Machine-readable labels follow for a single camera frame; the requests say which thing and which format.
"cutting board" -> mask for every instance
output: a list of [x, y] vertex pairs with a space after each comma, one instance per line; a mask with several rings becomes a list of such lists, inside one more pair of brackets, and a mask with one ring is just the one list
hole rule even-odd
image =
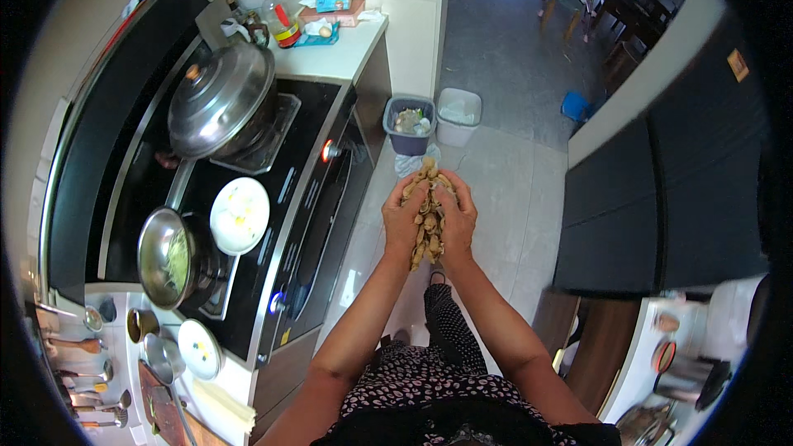
[[[176, 410], [176, 404], [171, 399], [168, 388], [154, 377], [152, 370], [144, 361], [138, 361], [138, 373], [140, 374], [140, 390], [144, 397], [144, 409], [148, 423], [156, 421], [160, 436], [171, 446], [190, 446], [190, 441], [187, 440], [187, 435], [182, 427], [182, 421], [179, 420], [179, 411]], [[163, 388], [164, 392], [155, 391], [158, 387]], [[152, 406], [149, 406], [149, 399], [152, 399]], [[156, 420], [152, 419], [152, 408], [154, 408]], [[187, 410], [185, 410], [185, 415], [198, 446], [228, 446], [228, 443], [207, 429]]]

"white plate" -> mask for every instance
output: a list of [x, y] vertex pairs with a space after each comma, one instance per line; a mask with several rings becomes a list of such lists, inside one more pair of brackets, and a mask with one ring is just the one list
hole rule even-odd
[[198, 379], [214, 379], [221, 371], [221, 347], [201, 322], [192, 318], [184, 321], [177, 340], [185, 365]]
[[209, 228], [217, 248], [232, 256], [253, 250], [267, 230], [270, 197], [262, 183], [249, 177], [229, 181], [215, 197]]

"stove control knob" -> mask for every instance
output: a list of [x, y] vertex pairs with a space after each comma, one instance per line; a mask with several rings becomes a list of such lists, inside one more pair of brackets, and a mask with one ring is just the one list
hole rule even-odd
[[322, 162], [330, 161], [333, 157], [338, 157], [342, 154], [342, 150], [333, 140], [327, 140], [325, 146], [322, 147]]
[[286, 304], [284, 303], [283, 292], [274, 294], [270, 300], [270, 313], [283, 312], [285, 308]]

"white trash bin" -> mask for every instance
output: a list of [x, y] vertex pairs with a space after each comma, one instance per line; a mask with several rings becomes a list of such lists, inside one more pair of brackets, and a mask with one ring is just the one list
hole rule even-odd
[[482, 119], [482, 99], [476, 93], [443, 88], [438, 98], [435, 136], [449, 146], [465, 146]]

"lid knob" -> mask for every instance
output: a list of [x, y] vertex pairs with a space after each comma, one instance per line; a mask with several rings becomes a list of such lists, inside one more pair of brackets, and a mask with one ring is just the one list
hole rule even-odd
[[190, 81], [195, 81], [198, 78], [198, 75], [201, 71], [198, 68], [198, 64], [193, 64], [189, 68], [187, 68], [187, 73], [185, 73], [185, 78]]

